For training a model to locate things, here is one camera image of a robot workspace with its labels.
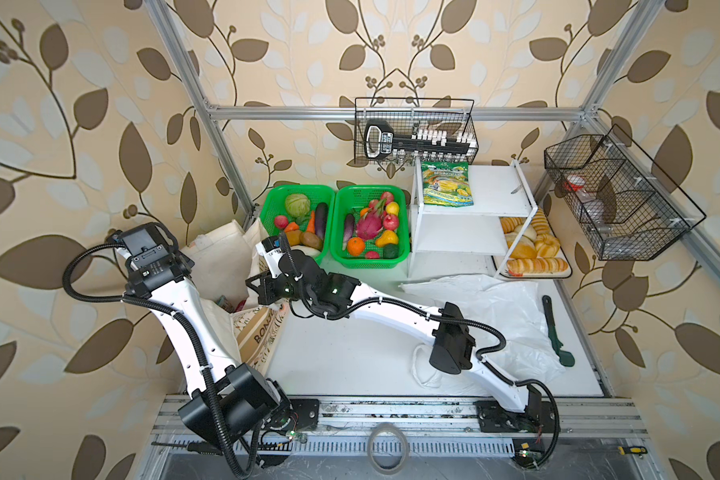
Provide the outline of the cream canvas tote bag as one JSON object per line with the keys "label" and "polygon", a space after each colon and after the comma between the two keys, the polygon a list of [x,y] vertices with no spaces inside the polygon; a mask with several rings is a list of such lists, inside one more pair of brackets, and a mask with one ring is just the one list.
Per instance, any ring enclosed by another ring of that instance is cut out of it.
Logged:
{"label": "cream canvas tote bag", "polygon": [[245,280],[268,271],[255,245],[267,237],[257,220],[247,230],[232,221],[196,237],[182,252],[195,262],[192,280],[213,332],[233,359],[266,375],[270,369],[289,307],[246,305]]}

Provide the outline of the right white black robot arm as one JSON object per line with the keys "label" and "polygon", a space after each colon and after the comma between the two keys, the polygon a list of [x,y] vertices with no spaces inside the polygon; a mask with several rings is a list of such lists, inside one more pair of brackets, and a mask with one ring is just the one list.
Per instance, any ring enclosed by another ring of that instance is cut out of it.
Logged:
{"label": "right white black robot arm", "polygon": [[328,273],[316,260],[293,249],[286,236],[270,236],[255,246],[267,271],[246,280],[258,303],[299,302],[309,318],[326,321],[368,320],[403,332],[432,347],[429,364],[449,374],[466,374],[482,384],[509,418],[543,431],[542,398],[548,399],[552,437],[543,451],[523,447],[514,458],[525,470],[539,470],[552,457],[561,434],[560,413],[551,390],[540,380],[520,380],[488,360],[490,353],[506,347],[505,336],[496,328],[463,317],[459,307],[426,307],[386,295],[359,279]]}

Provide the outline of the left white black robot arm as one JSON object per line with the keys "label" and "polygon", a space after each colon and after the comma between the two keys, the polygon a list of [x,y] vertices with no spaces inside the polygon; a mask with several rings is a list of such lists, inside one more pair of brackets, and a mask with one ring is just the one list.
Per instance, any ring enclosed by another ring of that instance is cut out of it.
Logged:
{"label": "left white black robot arm", "polygon": [[[112,249],[126,263],[128,279],[120,295],[92,296],[77,291],[72,276],[94,253]],[[161,323],[177,353],[190,399],[179,410],[184,425],[216,447],[236,479],[250,477],[261,429],[287,406],[284,392],[250,365],[233,358],[206,316],[192,281],[193,261],[160,222],[116,231],[74,257],[61,282],[73,299],[124,303],[147,309]]]}

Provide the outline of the white plastic grocery bag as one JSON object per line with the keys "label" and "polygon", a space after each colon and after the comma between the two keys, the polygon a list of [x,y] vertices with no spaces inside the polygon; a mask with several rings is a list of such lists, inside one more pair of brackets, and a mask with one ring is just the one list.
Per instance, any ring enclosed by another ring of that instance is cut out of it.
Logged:
{"label": "white plastic grocery bag", "polygon": [[565,372],[549,338],[539,286],[534,282],[504,282],[486,274],[440,277],[400,285],[407,295],[443,307],[459,307],[468,320],[498,330],[506,339],[500,351],[485,357],[519,380],[548,383]]}

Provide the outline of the brown potato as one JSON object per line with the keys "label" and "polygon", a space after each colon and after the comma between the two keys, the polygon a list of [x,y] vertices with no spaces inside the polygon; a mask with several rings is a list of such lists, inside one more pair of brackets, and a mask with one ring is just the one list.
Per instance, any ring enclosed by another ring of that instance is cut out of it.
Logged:
{"label": "brown potato", "polygon": [[304,231],[300,234],[300,242],[303,246],[312,248],[317,251],[323,250],[324,242],[323,240],[316,234]]}

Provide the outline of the orange fruit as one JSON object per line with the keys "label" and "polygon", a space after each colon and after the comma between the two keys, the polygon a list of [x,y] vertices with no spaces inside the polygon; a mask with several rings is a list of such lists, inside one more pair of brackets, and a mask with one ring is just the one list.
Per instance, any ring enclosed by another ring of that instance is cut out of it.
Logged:
{"label": "orange fruit", "polygon": [[365,252],[366,241],[359,237],[352,237],[348,240],[346,251],[352,257],[359,257]]}

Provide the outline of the dark purple eggplant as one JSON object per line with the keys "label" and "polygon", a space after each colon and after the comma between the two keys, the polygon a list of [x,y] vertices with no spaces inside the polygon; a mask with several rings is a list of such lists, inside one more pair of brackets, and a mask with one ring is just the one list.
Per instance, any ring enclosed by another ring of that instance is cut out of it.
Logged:
{"label": "dark purple eggplant", "polygon": [[321,239],[325,239],[329,207],[326,202],[321,202],[314,210],[314,233]]}

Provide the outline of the green cabbage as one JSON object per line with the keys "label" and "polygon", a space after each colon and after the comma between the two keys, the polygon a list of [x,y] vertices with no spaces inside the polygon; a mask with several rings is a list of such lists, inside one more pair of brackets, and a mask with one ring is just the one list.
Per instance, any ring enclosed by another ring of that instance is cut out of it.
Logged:
{"label": "green cabbage", "polygon": [[311,201],[302,193],[289,194],[284,201],[286,213],[298,221],[306,218],[311,212]]}

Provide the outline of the left green plastic basket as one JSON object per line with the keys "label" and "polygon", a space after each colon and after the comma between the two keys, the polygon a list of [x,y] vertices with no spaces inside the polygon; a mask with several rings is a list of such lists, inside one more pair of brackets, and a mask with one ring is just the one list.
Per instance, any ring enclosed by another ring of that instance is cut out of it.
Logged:
{"label": "left green plastic basket", "polygon": [[335,196],[328,186],[277,186],[266,196],[259,220],[270,236],[285,232],[293,240],[296,233],[307,234],[308,245],[300,246],[318,251],[315,260],[320,264],[332,235]]}

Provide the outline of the green plastic basket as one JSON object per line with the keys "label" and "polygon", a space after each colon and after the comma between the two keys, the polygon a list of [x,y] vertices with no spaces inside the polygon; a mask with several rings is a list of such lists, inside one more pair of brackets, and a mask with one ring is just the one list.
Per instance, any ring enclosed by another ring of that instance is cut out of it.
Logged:
{"label": "green plastic basket", "polygon": [[259,220],[270,236],[285,232],[293,240],[296,233],[307,234],[308,245],[300,246],[318,251],[315,260],[320,264],[332,235],[335,196],[328,186],[277,186],[266,196]]}
{"label": "green plastic basket", "polygon": [[342,266],[390,269],[411,251],[406,195],[389,185],[356,185],[335,197],[329,251]]}

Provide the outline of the small purple eggplant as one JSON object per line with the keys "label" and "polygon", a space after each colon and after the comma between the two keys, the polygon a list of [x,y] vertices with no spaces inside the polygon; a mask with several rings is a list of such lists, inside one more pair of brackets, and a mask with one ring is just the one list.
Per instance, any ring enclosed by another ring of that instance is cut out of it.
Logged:
{"label": "small purple eggplant", "polygon": [[348,248],[349,241],[355,234],[355,216],[353,213],[348,213],[344,217],[343,224],[343,237],[342,237],[342,249]]}

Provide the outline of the pink dragon fruit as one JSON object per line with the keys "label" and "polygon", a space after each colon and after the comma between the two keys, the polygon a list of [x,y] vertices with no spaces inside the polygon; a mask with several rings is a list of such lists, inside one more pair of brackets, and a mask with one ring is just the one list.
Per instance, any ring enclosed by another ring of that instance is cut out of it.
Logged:
{"label": "pink dragon fruit", "polygon": [[357,223],[357,236],[365,241],[375,239],[383,230],[386,201],[384,199],[370,202],[367,211],[360,216]]}

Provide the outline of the right green plastic basket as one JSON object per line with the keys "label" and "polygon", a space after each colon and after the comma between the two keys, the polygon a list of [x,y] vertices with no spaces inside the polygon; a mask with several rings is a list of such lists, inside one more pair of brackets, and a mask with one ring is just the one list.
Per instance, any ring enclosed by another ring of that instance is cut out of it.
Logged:
{"label": "right green plastic basket", "polygon": [[390,269],[411,251],[406,195],[389,185],[356,185],[335,197],[329,251],[342,266]]}

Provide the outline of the dark green avocado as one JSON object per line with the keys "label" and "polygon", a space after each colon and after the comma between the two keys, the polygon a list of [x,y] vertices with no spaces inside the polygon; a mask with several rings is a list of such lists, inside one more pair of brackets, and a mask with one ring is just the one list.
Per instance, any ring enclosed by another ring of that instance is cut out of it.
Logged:
{"label": "dark green avocado", "polygon": [[382,247],[383,259],[397,259],[400,256],[400,248],[398,244],[388,243]]}

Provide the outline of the yellow pear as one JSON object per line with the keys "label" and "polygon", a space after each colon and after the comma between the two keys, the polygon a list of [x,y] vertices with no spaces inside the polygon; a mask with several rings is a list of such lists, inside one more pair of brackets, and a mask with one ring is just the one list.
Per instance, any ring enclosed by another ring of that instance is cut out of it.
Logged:
{"label": "yellow pear", "polygon": [[383,233],[376,239],[375,245],[378,248],[384,248],[387,245],[398,245],[399,237],[393,230],[384,230]]}

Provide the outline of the red apple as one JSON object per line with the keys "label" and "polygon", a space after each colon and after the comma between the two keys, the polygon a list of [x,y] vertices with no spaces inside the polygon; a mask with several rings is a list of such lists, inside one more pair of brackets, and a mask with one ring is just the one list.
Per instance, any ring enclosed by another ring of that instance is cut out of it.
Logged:
{"label": "red apple", "polygon": [[399,227],[399,218],[394,214],[386,214],[383,218],[383,227],[385,230],[396,231]]}

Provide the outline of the yellow lemon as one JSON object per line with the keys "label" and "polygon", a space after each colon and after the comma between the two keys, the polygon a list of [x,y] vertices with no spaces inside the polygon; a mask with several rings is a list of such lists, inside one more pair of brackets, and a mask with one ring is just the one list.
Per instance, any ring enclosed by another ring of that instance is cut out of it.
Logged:
{"label": "yellow lemon", "polygon": [[400,212],[400,206],[398,205],[397,202],[394,202],[394,201],[389,202],[385,207],[385,212],[388,215],[398,216],[399,212]]}

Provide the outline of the left yellow black screwdriver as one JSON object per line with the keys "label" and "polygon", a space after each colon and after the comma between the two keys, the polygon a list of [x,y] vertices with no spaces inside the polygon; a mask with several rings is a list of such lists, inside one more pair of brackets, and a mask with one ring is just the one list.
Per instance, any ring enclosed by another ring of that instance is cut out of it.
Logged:
{"label": "left yellow black screwdriver", "polygon": [[190,453],[197,453],[197,454],[201,454],[201,455],[222,456],[222,452],[219,448],[213,446],[212,444],[204,442],[204,441],[200,441],[200,442],[192,441],[192,442],[185,442],[185,443],[153,441],[151,443],[151,446],[180,449],[180,450],[185,450]]}

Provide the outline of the yellow black screwdriver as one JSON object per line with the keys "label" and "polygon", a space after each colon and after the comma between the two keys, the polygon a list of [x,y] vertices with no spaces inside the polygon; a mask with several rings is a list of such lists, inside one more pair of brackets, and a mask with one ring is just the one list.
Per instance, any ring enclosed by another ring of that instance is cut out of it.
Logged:
{"label": "yellow black screwdriver", "polygon": [[185,450],[190,453],[197,453],[197,454],[201,454],[201,455],[222,456],[222,452],[219,448],[213,446],[212,444],[204,442],[204,441],[200,441],[200,442],[192,441],[192,442],[185,442],[185,443],[153,441],[151,443],[151,446],[180,449],[180,450]]}
{"label": "yellow black screwdriver", "polygon": [[633,455],[637,457],[643,457],[648,454],[648,450],[644,446],[619,446],[618,452],[620,455]]}

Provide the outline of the yellow green snack bag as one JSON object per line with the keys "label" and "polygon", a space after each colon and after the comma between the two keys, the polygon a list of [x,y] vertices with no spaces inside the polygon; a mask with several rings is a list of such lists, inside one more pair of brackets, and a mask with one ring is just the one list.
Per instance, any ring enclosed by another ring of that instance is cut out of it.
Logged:
{"label": "yellow green snack bag", "polygon": [[425,205],[460,208],[474,204],[468,162],[425,161],[421,173]]}

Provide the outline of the roll of clear tape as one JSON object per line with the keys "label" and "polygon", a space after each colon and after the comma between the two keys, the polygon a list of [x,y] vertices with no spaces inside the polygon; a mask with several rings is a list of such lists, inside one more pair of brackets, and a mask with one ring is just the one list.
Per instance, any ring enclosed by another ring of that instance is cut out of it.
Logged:
{"label": "roll of clear tape", "polygon": [[392,423],[380,423],[370,433],[366,456],[380,475],[396,475],[408,462],[411,446],[406,435]]}

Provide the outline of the white two-tier shelf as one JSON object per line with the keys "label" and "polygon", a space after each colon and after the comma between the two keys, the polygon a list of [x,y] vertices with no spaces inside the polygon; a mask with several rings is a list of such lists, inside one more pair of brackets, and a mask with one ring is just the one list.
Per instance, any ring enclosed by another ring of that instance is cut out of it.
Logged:
{"label": "white two-tier shelf", "polygon": [[538,211],[533,191],[516,160],[508,165],[472,164],[468,180],[473,197],[471,206],[427,205],[423,201],[422,167],[416,165],[409,213],[408,275],[414,273],[419,253],[478,255],[495,278],[505,270],[519,241],[506,242],[500,220],[522,218],[522,229],[527,230]]}

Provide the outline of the right yellow black screwdriver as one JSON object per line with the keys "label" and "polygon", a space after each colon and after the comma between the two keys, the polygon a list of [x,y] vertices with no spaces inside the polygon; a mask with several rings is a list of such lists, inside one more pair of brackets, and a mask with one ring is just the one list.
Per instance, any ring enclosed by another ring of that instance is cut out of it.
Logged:
{"label": "right yellow black screwdriver", "polygon": [[633,455],[637,457],[643,457],[648,454],[648,450],[644,446],[619,446],[618,452],[620,455]]}

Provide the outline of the green handled tool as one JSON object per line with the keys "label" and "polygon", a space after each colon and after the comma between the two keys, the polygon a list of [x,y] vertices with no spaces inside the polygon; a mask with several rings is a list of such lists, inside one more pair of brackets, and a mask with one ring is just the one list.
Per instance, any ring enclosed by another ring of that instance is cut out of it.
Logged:
{"label": "green handled tool", "polygon": [[564,344],[558,337],[552,299],[549,295],[543,295],[541,297],[541,302],[548,330],[548,338],[552,349],[557,355],[559,363],[563,367],[572,368],[575,366],[575,357],[570,351],[564,349]]}

